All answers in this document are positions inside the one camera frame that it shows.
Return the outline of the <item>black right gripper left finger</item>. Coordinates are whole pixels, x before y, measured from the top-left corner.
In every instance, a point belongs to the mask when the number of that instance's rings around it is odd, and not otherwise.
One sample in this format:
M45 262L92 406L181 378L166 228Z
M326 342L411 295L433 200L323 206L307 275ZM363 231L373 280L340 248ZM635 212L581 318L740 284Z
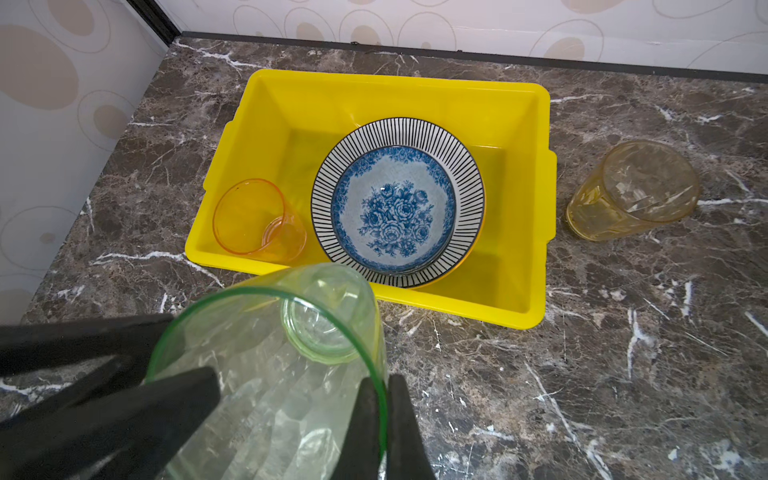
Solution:
M331 480L374 480L380 465L379 399L371 378L359 386Z

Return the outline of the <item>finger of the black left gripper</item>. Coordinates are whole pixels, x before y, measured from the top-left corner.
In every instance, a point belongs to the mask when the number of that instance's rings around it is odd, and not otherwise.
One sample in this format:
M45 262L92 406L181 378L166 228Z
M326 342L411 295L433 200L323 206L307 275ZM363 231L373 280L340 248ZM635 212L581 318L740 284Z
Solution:
M152 353L173 320L171 314L157 313L3 326L1 375L13 376L105 356L140 359Z
M86 381L1 424L4 479L67 479L97 466L97 479L153 479L217 407L210 367L97 399Z

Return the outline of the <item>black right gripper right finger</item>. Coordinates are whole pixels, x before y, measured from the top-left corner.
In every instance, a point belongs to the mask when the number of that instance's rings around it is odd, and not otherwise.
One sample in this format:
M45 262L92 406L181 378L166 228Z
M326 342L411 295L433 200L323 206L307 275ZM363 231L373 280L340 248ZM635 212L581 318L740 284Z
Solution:
M392 374L387 389L388 432L386 478L434 480L405 377Z

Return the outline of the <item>green translucent cup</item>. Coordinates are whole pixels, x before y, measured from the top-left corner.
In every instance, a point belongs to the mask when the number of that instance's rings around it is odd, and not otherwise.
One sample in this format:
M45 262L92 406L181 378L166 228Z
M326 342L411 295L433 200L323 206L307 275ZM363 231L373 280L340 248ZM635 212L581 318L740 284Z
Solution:
M146 378L211 368L221 399L167 465L174 479L327 479L362 381L387 376L369 282L334 263L209 295L158 341Z

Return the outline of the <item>pink translucent cup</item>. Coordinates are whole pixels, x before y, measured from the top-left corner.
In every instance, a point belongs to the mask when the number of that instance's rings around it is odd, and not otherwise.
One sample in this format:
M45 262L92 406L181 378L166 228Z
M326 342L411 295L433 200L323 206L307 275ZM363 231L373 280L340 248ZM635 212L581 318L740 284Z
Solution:
M236 256L285 263L304 250L307 231L299 214L272 182L247 179L219 199L212 227L217 243Z

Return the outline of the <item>white black-striped-rim plate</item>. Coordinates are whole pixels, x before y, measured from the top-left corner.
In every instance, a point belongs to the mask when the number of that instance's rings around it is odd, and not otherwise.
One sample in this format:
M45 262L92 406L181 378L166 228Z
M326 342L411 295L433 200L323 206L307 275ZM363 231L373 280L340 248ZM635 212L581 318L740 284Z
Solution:
M409 273L383 274L360 265L343 250L332 226L331 203L340 177L353 162L393 146L421 150L443 166L454 187L457 211L447 245L430 263ZM426 120L392 117L355 129L331 149L315 176L310 211L315 236L331 261L357 270L372 283L417 288L446 276L468 256L483 225L485 187L477 162L457 137Z

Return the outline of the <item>amber translucent cup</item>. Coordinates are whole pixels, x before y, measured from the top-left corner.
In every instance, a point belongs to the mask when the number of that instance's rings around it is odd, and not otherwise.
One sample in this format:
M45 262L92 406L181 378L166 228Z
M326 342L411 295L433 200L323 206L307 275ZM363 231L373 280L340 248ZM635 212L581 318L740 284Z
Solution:
M575 234L599 242L690 215L701 194L689 161L668 145L634 140L608 152L566 208Z

